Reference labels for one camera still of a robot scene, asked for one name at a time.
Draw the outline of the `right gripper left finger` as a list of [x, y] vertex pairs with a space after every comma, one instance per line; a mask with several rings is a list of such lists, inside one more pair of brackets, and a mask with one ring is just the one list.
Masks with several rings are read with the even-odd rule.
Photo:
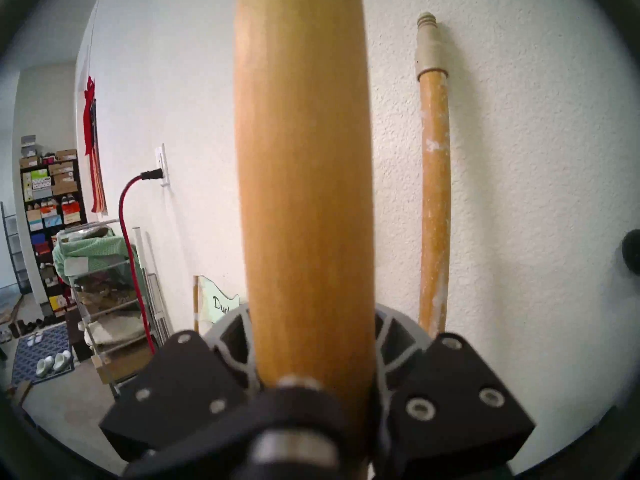
[[171, 336], [135, 376], [99, 424], [126, 462], [160, 451], [259, 393], [248, 304], [204, 335]]

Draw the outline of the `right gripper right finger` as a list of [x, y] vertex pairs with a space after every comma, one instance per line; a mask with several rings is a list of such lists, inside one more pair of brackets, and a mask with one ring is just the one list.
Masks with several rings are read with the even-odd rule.
[[514, 477], [535, 422], [471, 343], [377, 304], [373, 477]]

